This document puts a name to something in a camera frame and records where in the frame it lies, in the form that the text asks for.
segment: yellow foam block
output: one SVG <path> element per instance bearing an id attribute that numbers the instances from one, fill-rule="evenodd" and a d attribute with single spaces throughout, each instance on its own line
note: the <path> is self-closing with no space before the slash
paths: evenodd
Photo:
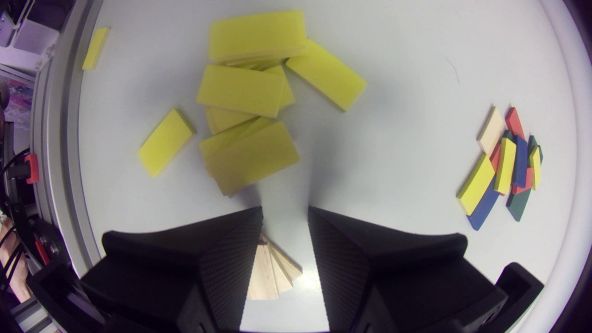
<path id="1" fill-rule="evenodd" d="M 284 79 L 284 91 L 282 92 L 282 99 L 279 102 L 279 110 L 283 110 L 285 107 L 292 105 L 296 102 L 294 99 L 294 94 L 292 93 L 292 88 L 290 88 L 290 84 L 288 83 L 288 78 L 286 77 L 286 73 L 282 68 L 282 65 L 271 67 L 270 69 L 266 70 L 267 73 L 274 73 L 277 75 L 281 75 Z"/>
<path id="2" fill-rule="evenodd" d="M 465 184 L 456 194 L 456 198 L 461 204 L 465 214 L 471 215 L 477 207 L 479 201 L 487 191 L 491 179 L 496 172 L 493 170 L 493 165 L 487 157 L 487 154 L 482 154 L 465 180 Z"/>
<path id="3" fill-rule="evenodd" d="M 288 130 L 278 121 L 218 151 L 207 164 L 222 194 L 233 196 L 299 160 Z"/>
<path id="4" fill-rule="evenodd" d="M 209 55 L 213 62 L 249 57 L 291 55 L 306 44 L 302 11 L 270 12 L 216 21 L 210 26 Z"/>
<path id="5" fill-rule="evenodd" d="M 366 81 L 315 42 L 307 43 L 307 54 L 288 59 L 286 66 L 347 111 L 366 88 Z"/>
<path id="6" fill-rule="evenodd" d="M 501 194 L 508 194 L 514 172 L 514 161 L 516 160 L 516 144 L 507 137 L 501 139 L 500 160 L 497 164 L 496 182 L 493 189 Z"/>
<path id="7" fill-rule="evenodd" d="M 99 62 L 101 51 L 103 50 L 103 46 L 105 45 L 105 41 L 107 40 L 110 31 L 111 28 L 109 27 L 100 28 L 95 31 L 91 43 L 88 46 L 88 51 L 86 51 L 86 58 L 84 58 L 82 69 L 96 68 L 96 63 Z"/>
<path id="8" fill-rule="evenodd" d="M 171 110 L 138 151 L 150 176 L 155 177 L 162 171 L 193 134 L 193 128 L 181 113 Z"/>
<path id="9" fill-rule="evenodd" d="M 257 120 L 255 120 L 254 123 L 251 124 L 251 126 L 249 126 L 248 129 L 246 129 L 241 135 L 239 135 L 235 141 L 241 140 L 244 137 L 248 137 L 249 135 L 264 129 L 270 126 L 271 124 L 273 124 L 271 118 L 259 117 Z"/>
<path id="10" fill-rule="evenodd" d="M 208 121 L 208 127 L 210 128 L 210 132 L 212 133 L 212 135 L 218 134 L 220 132 L 220 130 L 218 129 L 218 126 L 216 125 L 216 122 L 214 121 L 214 117 L 212 116 L 212 112 L 211 112 L 209 106 L 204 105 L 204 113 L 205 113 L 205 118 Z"/>
<path id="11" fill-rule="evenodd" d="M 540 149 L 534 148 L 529 156 L 530 166 L 532 166 L 532 189 L 537 190 L 540 183 Z"/>
<path id="12" fill-rule="evenodd" d="M 487 121 L 481 129 L 481 133 L 479 133 L 479 136 L 477 137 L 479 147 L 481 147 L 481 150 L 486 153 L 487 156 L 491 156 L 493 149 L 496 147 L 505 129 L 506 121 L 499 111 L 497 111 L 497 107 L 492 107 L 489 117 L 487 117 Z"/>
<path id="13" fill-rule="evenodd" d="M 208 65 L 197 102 L 205 105 L 275 118 L 285 79 L 273 73 Z"/>
<path id="14" fill-rule="evenodd" d="M 212 107 L 209 105 L 204 105 L 204 111 L 206 115 L 210 115 L 218 131 L 229 129 L 257 117 L 255 114 L 226 110 L 224 108 Z"/>
<path id="15" fill-rule="evenodd" d="M 210 156 L 217 153 L 220 149 L 227 147 L 229 144 L 234 142 L 245 130 L 247 130 L 256 119 L 251 119 L 242 124 L 222 131 L 214 136 L 200 141 L 198 144 L 201 151 L 201 156 L 206 161 Z"/>

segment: black cable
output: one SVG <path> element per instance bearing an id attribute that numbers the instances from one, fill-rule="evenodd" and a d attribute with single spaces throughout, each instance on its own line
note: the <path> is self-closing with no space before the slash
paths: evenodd
<path id="1" fill-rule="evenodd" d="M 22 152 L 14 155 L 13 158 L 10 159 L 10 161 L 8 161 L 6 164 L 4 164 L 4 167 L 2 168 L 2 171 L 0 171 L 0 177 L 2 175 L 4 175 L 4 173 L 6 172 L 6 170 L 8 170 L 8 168 L 10 168 L 10 166 L 21 156 L 25 155 L 26 153 L 28 153 L 30 151 L 29 148 L 24 149 Z"/>
<path id="2" fill-rule="evenodd" d="M 8 287 L 10 286 L 10 280 L 12 280 L 12 276 L 14 275 L 14 272 L 17 270 L 18 260 L 21 258 L 23 252 L 25 252 L 25 248 L 21 246 L 20 249 L 15 251 L 18 251 L 18 253 L 15 257 L 14 263 L 12 264 L 12 268 L 10 269 L 10 274 L 8 274 L 6 285 L 4 286 L 4 289 L 2 289 L 2 287 L 0 286 L 0 299 L 4 299 L 4 296 L 8 291 Z"/>
<path id="3" fill-rule="evenodd" d="M 6 235 L 4 235 L 4 237 L 2 237 L 2 240 L 0 241 L 0 248 L 2 248 L 4 241 L 6 241 L 8 239 L 8 237 L 10 236 L 10 233 L 13 231 L 14 231 L 14 226 L 12 226 L 10 229 L 8 229 L 8 232 L 6 233 Z"/>

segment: cable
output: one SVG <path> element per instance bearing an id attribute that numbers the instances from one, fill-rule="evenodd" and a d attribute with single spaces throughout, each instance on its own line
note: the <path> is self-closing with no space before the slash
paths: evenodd
<path id="1" fill-rule="evenodd" d="M 6 241 L 8 239 L 8 236 L 10 236 L 10 233 L 13 231 L 14 231 L 14 226 L 12 226 L 10 229 L 8 229 L 8 232 L 6 233 L 6 235 L 4 235 L 4 237 L 2 237 L 2 240 L 0 241 L 0 248 L 4 244 L 4 241 Z"/>
<path id="2" fill-rule="evenodd" d="M 25 154 L 26 154 L 26 153 L 28 153 L 29 151 L 30 151 L 30 149 L 29 149 L 29 148 L 27 148 L 27 149 L 24 149 L 22 152 L 20 152 L 20 153 L 18 153 L 18 154 L 16 154 L 16 155 L 14 155 L 14 157 L 13 157 L 13 158 L 11 158 L 11 159 L 10 159 L 10 161 L 8 161 L 8 162 L 7 162 L 7 163 L 4 165 L 4 167 L 2 168 L 2 171 L 0 171 L 0 177 L 1 177 L 2 175 L 4 175 L 4 173 L 6 172 L 6 170 L 8 170 L 8 168 L 10 168 L 10 166 L 11 166 L 11 165 L 12 165 L 12 164 L 13 164 L 13 163 L 14 163 L 14 162 L 15 162 L 15 161 L 16 161 L 16 160 L 19 158 L 19 157 L 21 157 L 21 156 L 25 155 Z"/>

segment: yellow sponge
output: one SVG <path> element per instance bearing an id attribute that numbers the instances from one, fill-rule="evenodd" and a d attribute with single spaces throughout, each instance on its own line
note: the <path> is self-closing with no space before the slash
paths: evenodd
<path id="1" fill-rule="evenodd" d="M 493 189 L 501 194 L 508 194 L 510 191 L 515 160 L 516 144 L 507 137 L 502 137 L 500 145 L 500 160 L 497 164 L 496 182 L 493 184 Z"/>
<path id="2" fill-rule="evenodd" d="M 456 195 L 465 214 L 473 214 L 495 174 L 496 172 L 493 170 L 493 165 L 487 154 L 482 154 L 466 179 L 465 184 Z"/>
<path id="3" fill-rule="evenodd" d="M 96 63 L 99 61 L 103 45 L 105 45 L 110 31 L 111 28 L 109 27 L 100 28 L 95 31 L 95 35 L 92 36 L 91 43 L 88 46 L 88 51 L 86 51 L 86 58 L 84 58 L 82 69 L 96 68 Z"/>
<path id="4" fill-rule="evenodd" d="M 273 73 L 208 65 L 197 102 L 205 105 L 275 118 L 285 78 Z"/>
<path id="5" fill-rule="evenodd" d="M 171 110 L 138 151 L 150 176 L 155 177 L 164 169 L 193 134 L 181 113 Z"/>
<path id="6" fill-rule="evenodd" d="M 288 83 L 288 78 L 286 78 L 286 73 L 282 68 L 282 65 L 278 65 L 275 67 L 271 67 L 270 69 L 266 70 L 267 73 L 274 73 L 281 75 L 284 79 L 284 91 L 282 92 L 282 99 L 279 102 L 279 110 L 283 110 L 285 107 L 292 105 L 296 102 L 294 99 L 294 94 L 292 93 L 292 88 L 290 88 L 290 84 Z"/>
<path id="7" fill-rule="evenodd" d="M 366 81 L 315 42 L 307 43 L 307 54 L 288 59 L 286 66 L 347 111 L 366 88 Z"/>
<path id="8" fill-rule="evenodd" d="M 282 121 L 270 125 L 207 159 L 207 167 L 222 194 L 235 195 L 300 160 Z"/>
<path id="9" fill-rule="evenodd" d="M 301 11 L 270 12 L 216 21 L 210 26 L 210 60 L 302 54 L 306 30 Z"/>

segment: colored wooden block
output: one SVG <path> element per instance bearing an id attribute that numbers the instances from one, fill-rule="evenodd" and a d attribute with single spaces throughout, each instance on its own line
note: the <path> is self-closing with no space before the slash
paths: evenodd
<path id="1" fill-rule="evenodd" d="M 500 147 L 501 145 L 498 143 L 496 147 L 493 149 L 489 160 L 491 161 L 491 165 L 493 165 L 493 171 L 497 172 L 497 164 L 500 162 Z"/>
<path id="2" fill-rule="evenodd" d="M 138 151 L 138 156 L 150 176 L 156 177 L 193 134 L 193 128 L 181 113 L 175 109 L 171 110 Z"/>
<path id="3" fill-rule="evenodd" d="M 492 107 L 477 137 L 479 147 L 487 156 L 491 156 L 505 129 L 506 124 L 499 111 L 497 111 L 497 107 Z"/>
<path id="4" fill-rule="evenodd" d="M 274 73 L 208 65 L 197 102 L 227 110 L 275 118 L 285 79 Z"/>
<path id="5" fill-rule="evenodd" d="M 307 43 L 307 54 L 288 59 L 286 66 L 347 111 L 368 84 L 315 42 Z"/>
<path id="6" fill-rule="evenodd" d="M 255 261 L 247 290 L 248 299 L 277 299 L 278 288 L 275 283 L 274 268 L 267 244 L 257 245 Z"/>
<path id="7" fill-rule="evenodd" d="M 512 185 L 512 194 L 519 194 L 532 188 L 532 169 L 533 168 L 531 166 L 526 169 L 526 186 L 518 187 L 516 185 Z"/>
<path id="8" fill-rule="evenodd" d="M 528 189 L 519 194 L 510 194 L 508 197 L 506 207 L 514 217 L 514 220 L 518 222 L 520 222 L 522 214 L 524 213 L 524 209 L 526 208 L 530 191 L 531 189 Z"/>
<path id="9" fill-rule="evenodd" d="M 111 28 L 109 27 L 100 28 L 95 31 L 91 43 L 88 46 L 88 51 L 86 51 L 86 57 L 84 58 L 82 69 L 88 70 L 96 68 L 96 64 L 99 62 L 99 57 L 101 56 L 103 46 L 105 45 L 105 41 L 107 40 L 110 31 Z"/>
<path id="10" fill-rule="evenodd" d="M 473 214 L 494 175 L 495 171 L 493 171 L 491 161 L 487 158 L 487 154 L 482 154 L 465 180 L 465 184 L 456 194 L 465 214 Z"/>
<path id="11" fill-rule="evenodd" d="M 227 130 L 257 117 L 255 114 L 226 110 L 225 108 L 213 107 L 210 105 L 204 105 L 204 112 L 206 117 L 209 116 L 212 118 L 218 132 Z"/>
<path id="12" fill-rule="evenodd" d="M 282 65 L 271 67 L 265 72 L 280 75 L 284 79 L 284 91 L 282 92 L 282 99 L 279 102 L 279 110 L 281 111 L 289 105 L 296 103 L 296 99 L 294 99 L 294 94 L 292 93 L 292 88 L 290 88 L 288 78 L 286 77 L 286 73 L 284 72 Z"/>
<path id="13" fill-rule="evenodd" d="M 255 122 L 253 122 L 251 126 L 249 126 L 249 128 L 247 128 L 241 135 L 239 135 L 239 137 L 236 138 L 235 141 L 242 140 L 244 137 L 248 137 L 249 135 L 264 129 L 270 126 L 271 124 L 273 124 L 271 118 L 258 117 L 255 120 Z"/>
<path id="14" fill-rule="evenodd" d="M 479 230 L 481 228 L 483 222 L 485 222 L 485 219 L 493 208 L 493 205 L 496 203 L 497 197 L 500 196 L 500 194 L 493 189 L 494 183 L 495 177 L 490 181 L 485 194 L 483 194 L 483 197 L 477 204 L 473 214 L 467 216 L 469 223 L 475 230 Z"/>
<path id="15" fill-rule="evenodd" d="M 210 136 L 203 141 L 200 141 L 200 152 L 204 161 L 207 161 L 209 157 L 217 153 L 219 150 L 224 149 L 233 143 L 236 138 L 238 138 L 255 122 L 255 120 L 256 119 L 251 119 L 242 124 L 234 126 L 231 129 L 227 129 L 214 136 Z"/>
<path id="16" fill-rule="evenodd" d="M 500 162 L 497 165 L 494 188 L 502 194 L 508 194 L 516 159 L 516 144 L 504 137 L 501 139 Z"/>
<path id="17" fill-rule="evenodd" d="M 209 57 L 213 62 L 266 55 L 291 57 L 303 54 L 305 46 L 301 11 L 235 17 L 210 25 Z"/>
<path id="18" fill-rule="evenodd" d="M 514 173 L 512 173 L 512 185 L 526 187 L 526 169 L 528 168 L 528 143 L 519 135 L 515 137 L 516 159 Z"/>
<path id="19" fill-rule="evenodd" d="M 529 160 L 532 166 L 532 189 L 536 191 L 540 184 L 540 152 L 538 146 L 530 154 Z"/>
<path id="20" fill-rule="evenodd" d="M 284 123 L 279 121 L 234 142 L 206 159 L 206 167 L 225 196 L 300 160 Z"/>
<path id="21" fill-rule="evenodd" d="M 512 131 L 512 134 L 518 135 L 523 140 L 526 140 L 524 131 L 522 130 L 522 124 L 520 123 L 520 118 L 518 118 L 518 111 L 516 111 L 515 107 L 511 107 L 506 114 L 506 125 L 508 125 L 508 129 Z"/>

